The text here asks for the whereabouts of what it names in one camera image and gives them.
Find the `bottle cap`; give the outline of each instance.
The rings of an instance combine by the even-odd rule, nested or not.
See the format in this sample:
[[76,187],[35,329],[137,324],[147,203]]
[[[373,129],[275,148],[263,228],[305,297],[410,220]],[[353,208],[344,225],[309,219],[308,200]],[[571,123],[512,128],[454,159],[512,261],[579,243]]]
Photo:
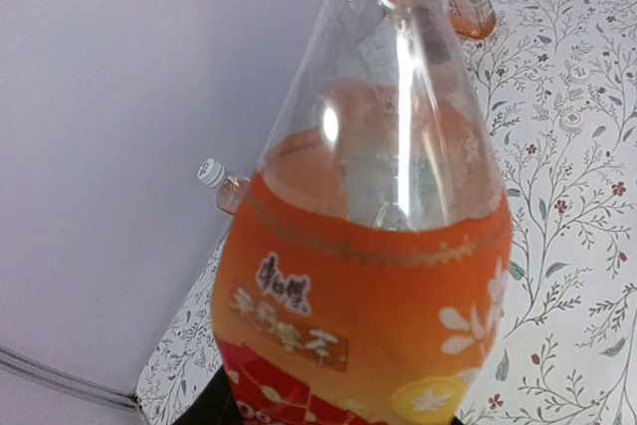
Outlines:
[[568,76],[574,84],[584,85],[590,79],[590,72],[586,67],[571,67]]
[[570,132],[579,132],[584,126],[584,118],[576,111],[567,113],[559,119],[562,129]]
[[197,171],[197,179],[209,188],[216,188],[226,175],[226,167],[213,158],[206,159]]

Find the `dark object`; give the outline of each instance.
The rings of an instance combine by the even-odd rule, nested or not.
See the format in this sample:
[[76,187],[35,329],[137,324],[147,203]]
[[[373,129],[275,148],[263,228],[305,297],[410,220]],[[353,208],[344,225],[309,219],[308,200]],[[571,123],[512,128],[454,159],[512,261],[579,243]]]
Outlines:
[[[173,425],[242,425],[223,369],[215,373],[195,403]],[[450,425],[463,423],[454,419]]]

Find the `tablecloth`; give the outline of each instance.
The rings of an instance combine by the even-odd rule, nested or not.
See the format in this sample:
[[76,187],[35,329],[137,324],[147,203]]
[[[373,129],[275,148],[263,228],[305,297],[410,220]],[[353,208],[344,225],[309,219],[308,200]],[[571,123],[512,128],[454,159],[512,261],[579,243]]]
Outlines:
[[[637,0],[492,0],[462,45],[515,237],[499,339],[467,424],[637,425]],[[209,298],[224,241],[139,377],[153,425],[220,367]]]

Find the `yellow circle on label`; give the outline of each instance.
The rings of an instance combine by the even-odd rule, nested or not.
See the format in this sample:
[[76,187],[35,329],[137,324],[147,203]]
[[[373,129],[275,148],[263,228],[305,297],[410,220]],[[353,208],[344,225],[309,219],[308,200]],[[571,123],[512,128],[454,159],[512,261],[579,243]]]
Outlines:
[[440,425],[451,422],[466,393],[460,378],[424,378],[394,392],[391,405],[394,413],[407,422]]

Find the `small red flower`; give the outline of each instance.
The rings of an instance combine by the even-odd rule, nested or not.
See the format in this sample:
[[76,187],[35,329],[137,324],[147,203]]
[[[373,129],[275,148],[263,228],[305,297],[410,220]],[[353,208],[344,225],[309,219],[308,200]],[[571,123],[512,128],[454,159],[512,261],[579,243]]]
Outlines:
[[626,186],[623,181],[619,181],[617,184],[613,184],[613,196],[623,196],[626,192]]
[[566,204],[566,201],[564,201],[563,199],[558,199],[557,202],[555,203],[555,209],[557,210],[559,214],[564,214],[566,210],[568,209],[568,205]]
[[495,410],[498,407],[502,407],[505,402],[500,398],[500,394],[497,393],[493,398],[489,399],[489,404],[491,405],[491,409]]

